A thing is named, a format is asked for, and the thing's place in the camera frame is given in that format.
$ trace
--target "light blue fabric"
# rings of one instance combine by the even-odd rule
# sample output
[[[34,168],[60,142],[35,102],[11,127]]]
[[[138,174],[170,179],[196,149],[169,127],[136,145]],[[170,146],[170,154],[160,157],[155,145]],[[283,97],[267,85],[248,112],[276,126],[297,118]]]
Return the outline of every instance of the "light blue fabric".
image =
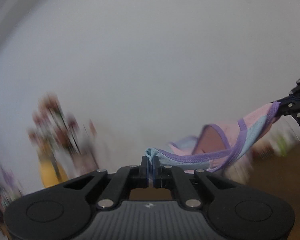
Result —
[[[247,130],[247,138],[245,140],[245,143],[242,147],[242,150],[240,154],[238,155],[237,159],[241,158],[249,149],[250,147],[256,142],[259,135],[262,132],[262,129],[266,123],[267,115],[263,115],[258,119],[257,122],[255,122],[248,130]],[[171,158],[165,156],[159,149],[156,148],[148,148],[145,152],[145,155],[149,158],[149,161],[152,161],[152,158],[154,156],[159,157],[159,161],[161,165],[171,165],[171,166],[178,166],[181,167],[183,170],[195,170],[195,169],[208,169],[209,168],[209,161],[205,162],[196,162],[195,160],[193,162],[179,162],[176,160],[172,160]]]

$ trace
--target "fabric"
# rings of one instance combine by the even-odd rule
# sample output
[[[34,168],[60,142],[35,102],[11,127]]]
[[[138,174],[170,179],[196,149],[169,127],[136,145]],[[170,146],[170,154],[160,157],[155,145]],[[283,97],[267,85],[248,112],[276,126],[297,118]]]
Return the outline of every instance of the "fabric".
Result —
[[[189,136],[169,143],[171,151],[148,148],[145,155],[150,162],[158,156],[162,165],[183,170],[224,170],[240,159],[260,139],[277,119],[280,103],[273,102],[253,111],[238,122],[209,124],[199,137]]]

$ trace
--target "brown surface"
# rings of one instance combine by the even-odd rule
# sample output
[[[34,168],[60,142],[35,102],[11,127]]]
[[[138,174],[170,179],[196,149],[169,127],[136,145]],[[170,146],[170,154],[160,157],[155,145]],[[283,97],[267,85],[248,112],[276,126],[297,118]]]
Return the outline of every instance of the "brown surface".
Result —
[[[249,184],[287,201],[296,213],[288,240],[300,240],[300,147],[288,157],[271,157],[254,163]]]

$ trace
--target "ribbed surface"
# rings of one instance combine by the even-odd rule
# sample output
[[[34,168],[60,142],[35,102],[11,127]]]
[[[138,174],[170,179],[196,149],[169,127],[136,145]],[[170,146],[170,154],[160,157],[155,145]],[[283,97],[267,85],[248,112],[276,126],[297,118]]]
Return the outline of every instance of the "ribbed surface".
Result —
[[[202,214],[183,210],[176,201],[124,201],[116,210],[100,212],[76,240],[225,240]]]

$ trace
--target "cloth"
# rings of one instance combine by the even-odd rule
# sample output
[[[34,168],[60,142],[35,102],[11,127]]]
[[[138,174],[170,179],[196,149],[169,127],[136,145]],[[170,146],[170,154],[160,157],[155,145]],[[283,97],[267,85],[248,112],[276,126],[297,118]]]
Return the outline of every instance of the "cloth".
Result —
[[[199,137],[189,136],[169,143],[171,150],[148,148],[145,155],[152,161],[159,157],[162,165],[181,167],[183,170],[224,170],[240,159],[260,139],[277,119],[280,103],[273,102],[253,111],[238,122],[208,124]]]

